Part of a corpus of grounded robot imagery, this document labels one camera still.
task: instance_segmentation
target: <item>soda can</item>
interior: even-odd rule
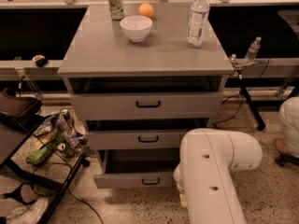
[[[121,20],[124,17],[122,0],[108,0],[112,20]]]
[[[61,143],[57,146],[57,149],[61,151],[67,158],[73,157],[76,154],[76,151],[68,144]]]
[[[67,122],[68,126],[70,128],[74,127],[74,120],[73,120],[69,110],[65,108],[65,109],[62,109],[60,113],[64,117],[64,119]]]

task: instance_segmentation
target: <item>orange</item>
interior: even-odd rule
[[[139,15],[151,18],[153,16],[153,8],[151,4],[144,3],[139,7]]]

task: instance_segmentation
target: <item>speckled floor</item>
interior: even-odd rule
[[[240,101],[227,102],[221,106],[215,121],[231,117],[238,109]],[[44,106],[43,114],[59,111],[61,106]],[[273,141],[281,136],[277,112],[261,112],[266,128],[256,129],[257,122],[246,103],[234,119],[219,123],[218,127],[253,135],[263,148],[261,165],[253,171],[232,174],[246,220],[249,224],[293,224],[299,223],[299,167],[286,164],[283,168],[275,164],[278,155]],[[35,141],[29,140],[14,156],[14,161],[23,169],[34,171],[25,163],[25,158]],[[70,186],[70,191],[79,199],[90,204],[103,219],[105,224],[116,223],[189,223],[187,209],[180,207],[176,188],[143,189],[98,189],[93,182],[93,175],[101,173],[96,158],[89,158],[91,165],[79,170]],[[54,177],[62,181],[68,168],[62,165],[45,165],[37,173]],[[21,183],[9,170],[0,173],[0,193],[11,192]],[[48,191],[36,189],[39,193]],[[32,200],[36,195],[29,187],[23,189],[25,200]],[[0,200],[0,216],[7,215],[20,204],[12,199]],[[62,223],[101,223],[99,217],[85,204],[78,202],[68,192],[53,214],[50,224]]]

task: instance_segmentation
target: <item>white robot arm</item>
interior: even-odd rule
[[[254,169],[262,156],[259,142],[246,133],[213,129],[186,133],[174,178],[186,195],[190,223],[245,224],[230,172]]]

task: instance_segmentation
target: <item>gray cabinet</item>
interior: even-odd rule
[[[133,15],[138,5],[125,8]],[[133,43],[106,6],[90,6],[74,39],[76,52],[68,52],[59,69],[98,153],[98,188],[174,185],[181,138],[217,116],[233,72],[209,24],[201,49],[186,46],[190,4],[154,8],[149,36]]]

